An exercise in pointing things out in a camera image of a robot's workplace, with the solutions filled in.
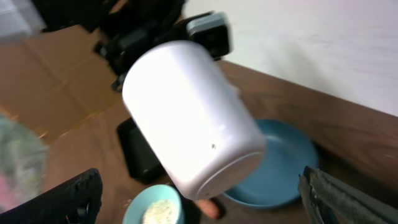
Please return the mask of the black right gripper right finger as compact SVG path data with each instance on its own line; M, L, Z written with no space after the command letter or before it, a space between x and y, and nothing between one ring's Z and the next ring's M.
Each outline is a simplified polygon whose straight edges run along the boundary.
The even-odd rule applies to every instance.
M397 209L306 166L298 191L311 223L397 224Z

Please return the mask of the colourful snack wrapper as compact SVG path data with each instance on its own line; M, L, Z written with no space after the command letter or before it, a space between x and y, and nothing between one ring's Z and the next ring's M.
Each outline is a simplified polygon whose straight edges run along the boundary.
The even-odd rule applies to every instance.
M47 146L36 133L1 116L1 213L40 195Z

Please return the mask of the light blue rice bowl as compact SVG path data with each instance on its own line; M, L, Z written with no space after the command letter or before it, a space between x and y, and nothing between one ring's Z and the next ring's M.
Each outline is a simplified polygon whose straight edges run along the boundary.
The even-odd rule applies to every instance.
M153 185L129 204L123 224L184 224L179 193L169 185Z

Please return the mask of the pink plastic cup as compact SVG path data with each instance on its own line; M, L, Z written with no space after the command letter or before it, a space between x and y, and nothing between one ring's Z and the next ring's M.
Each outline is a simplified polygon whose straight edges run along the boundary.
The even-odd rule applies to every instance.
M199 44L177 40L150 49L128 71L122 96L185 198L222 194L266 154L261 130Z

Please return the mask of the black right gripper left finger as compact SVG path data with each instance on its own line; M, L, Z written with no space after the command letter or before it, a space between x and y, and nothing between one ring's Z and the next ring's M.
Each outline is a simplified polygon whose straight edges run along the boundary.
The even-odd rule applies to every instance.
M102 206L100 172L90 168L1 214L1 224L94 223Z

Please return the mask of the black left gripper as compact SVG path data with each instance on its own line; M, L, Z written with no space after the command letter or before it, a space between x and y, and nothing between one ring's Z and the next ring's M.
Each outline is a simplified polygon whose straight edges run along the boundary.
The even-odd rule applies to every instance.
M127 72L147 51L171 40L187 39L187 24L198 16L153 12L138 15L115 12L99 23L99 41L93 51L108 62L116 80L111 89L121 92Z

